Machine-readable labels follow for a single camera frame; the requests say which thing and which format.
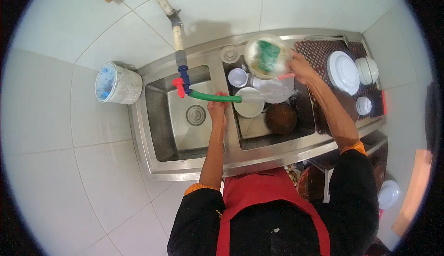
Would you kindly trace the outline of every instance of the drain strainer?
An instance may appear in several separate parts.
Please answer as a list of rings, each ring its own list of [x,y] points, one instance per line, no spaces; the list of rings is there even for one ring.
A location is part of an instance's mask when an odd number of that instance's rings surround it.
[[[198,104],[190,106],[186,110],[186,120],[193,126],[198,126],[205,121],[206,117],[205,109]]]

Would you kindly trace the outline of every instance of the person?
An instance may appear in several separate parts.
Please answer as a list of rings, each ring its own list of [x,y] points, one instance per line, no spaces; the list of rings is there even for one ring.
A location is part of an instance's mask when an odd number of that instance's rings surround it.
[[[182,199],[167,251],[175,255],[363,255],[378,229],[372,167],[355,123],[303,55],[289,69],[319,102],[341,155],[330,180],[330,202],[311,204],[283,167],[225,178],[227,103],[209,102],[213,125],[199,182]]]

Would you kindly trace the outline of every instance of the bucket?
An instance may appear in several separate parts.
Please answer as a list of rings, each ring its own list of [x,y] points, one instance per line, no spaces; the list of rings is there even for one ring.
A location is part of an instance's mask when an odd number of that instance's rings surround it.
[[[96,98],[101,103],[132,104],[142,92],[142,77],[136,72],[109,62],[97,75]]]

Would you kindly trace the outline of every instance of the red apron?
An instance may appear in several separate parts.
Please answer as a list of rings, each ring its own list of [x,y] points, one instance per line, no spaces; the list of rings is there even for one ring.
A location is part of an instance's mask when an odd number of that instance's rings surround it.
[[[242,209],[275,200],[295,204],[311,216],[318,231],[322,256],[330,256],[330,237],[324,222],[313,205],[299,196],[284,168],[225,178],[223,189],[225,211],[221,218],[217,256],[230,254],[230,220]]]

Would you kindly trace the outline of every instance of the black shirt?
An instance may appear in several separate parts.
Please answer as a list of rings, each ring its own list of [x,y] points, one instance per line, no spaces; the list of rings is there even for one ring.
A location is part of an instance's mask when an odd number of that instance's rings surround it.
[[[331,255],[363,255],[376,236],[379,216],[369,159],[357,150],[342,153],[330,180],[330,203],[313,205],[329,232]],[[184,196],[168,254],[216,255],[224,209],[221,193],[213,189]],[[319,255],[311,217],[284,200],[241,210],[230,220],[230,230],[230,255]]]

